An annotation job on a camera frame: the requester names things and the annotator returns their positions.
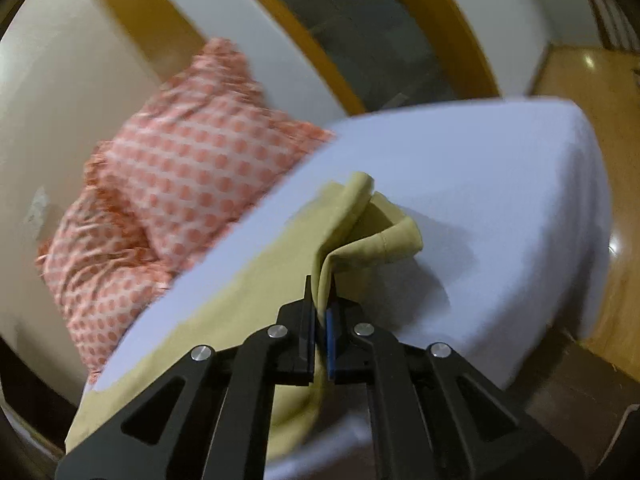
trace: pink pillow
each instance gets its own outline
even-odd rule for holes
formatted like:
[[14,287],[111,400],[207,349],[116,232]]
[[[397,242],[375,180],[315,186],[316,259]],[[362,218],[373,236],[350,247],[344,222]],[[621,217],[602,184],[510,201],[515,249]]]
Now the pink pillow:
[[100,179],[175,272],[331,137],[264,108],[244,55],[215,39],[103,145]]
[[136,317],[169,287],[171,274],[118,200],[87,184],[40,250],[36,265],[93,383]]

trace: silver screw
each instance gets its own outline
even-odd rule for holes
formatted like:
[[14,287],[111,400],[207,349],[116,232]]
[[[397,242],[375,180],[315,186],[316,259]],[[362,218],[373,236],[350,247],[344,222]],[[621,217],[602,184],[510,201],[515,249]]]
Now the silver screw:
[[267,334],[269,334],[269,337],[273,337],[274,339],[279,339],[286,336],[287,332],[289,332],[289,330],[287,330],[287,327],[284,325],[271,325],[267,329]]
[[211,357],[211,348],[200,345],[191,350],[191,359],[194,361],[206,361]]
[[451,355],[451,347],[446,343],[434,343],[431,345],[431,355],[444,359]]
[[367,336],[373,334],[373,325],[371,323],[358,323],[353,327],[353,331],[357,335]]

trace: bed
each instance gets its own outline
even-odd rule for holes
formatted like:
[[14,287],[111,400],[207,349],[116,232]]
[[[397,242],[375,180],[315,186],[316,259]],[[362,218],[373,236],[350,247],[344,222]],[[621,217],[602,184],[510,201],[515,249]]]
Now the bed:
[[[373,176],[376,190],[422,233],[424,249],[378,269],[365,303],[401,341],[422,348],[447,342],[504,387],[550,324],[576,337],[590,333],[608,267],[609,187],[593,131],[574,104],[421,106],[328,127],[337,140],[289,174],[138,318],[97,391],[222,290],[322,184],[344,183],[352,171]],[[332,422],[321,417],[305,444],[268,464],[266,478],[326,473],[341,457],[345,468],[362,460],[369,436],[360,392],[330,404]]]

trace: yellow cloth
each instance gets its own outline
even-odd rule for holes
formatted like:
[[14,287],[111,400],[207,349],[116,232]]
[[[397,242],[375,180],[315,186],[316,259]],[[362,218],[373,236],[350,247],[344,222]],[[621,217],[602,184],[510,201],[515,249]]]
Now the yellow cloth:
[[[415,222],[380,193],[373,179],[354,173],[348,184],[326,184],[280,237],[222,292],[177,326],[133,370],[101,392],[84,396],[66,438],[72,450],[197,344],[222,350],[273,324],[279,308],[304,295],[311,274],[314,302],[324,314],[330,277],[338,293],[358,301],[367,267],[412,256],[422,248]],[[278,386],[273,401],[268,456],[290,451],[318,415],[324,370],[316,358],[310,387]]]

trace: triangular cutout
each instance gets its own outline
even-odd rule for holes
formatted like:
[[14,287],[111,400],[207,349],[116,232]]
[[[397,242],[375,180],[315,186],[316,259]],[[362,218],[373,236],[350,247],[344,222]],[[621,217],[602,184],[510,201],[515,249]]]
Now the triangular cutout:
[[468,376],[456,380],[460,393],[484,442],[492,442],[517,429],[516,421]]
[[165,384],[122,424],[122,432],[146,444],[157,444],[184,384],[184,379],[180,377]]

